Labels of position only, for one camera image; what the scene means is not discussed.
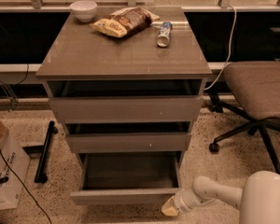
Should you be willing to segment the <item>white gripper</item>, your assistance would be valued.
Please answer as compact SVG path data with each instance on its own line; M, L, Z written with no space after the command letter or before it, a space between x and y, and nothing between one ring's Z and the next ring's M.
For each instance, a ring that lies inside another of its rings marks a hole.
M181 189L170 197L161 207L161 212L168 217L176 217L178 211L181 213L189 212L195 207L196 196L192 189Z

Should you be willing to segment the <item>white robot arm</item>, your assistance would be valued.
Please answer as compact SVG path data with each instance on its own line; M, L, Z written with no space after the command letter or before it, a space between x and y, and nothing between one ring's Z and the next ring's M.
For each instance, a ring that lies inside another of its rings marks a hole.
M168 217L221 201L240 212L239 224L280 224L280 175L269 171L252 174L242 189L198 176L189 189L181 189L161 208Z

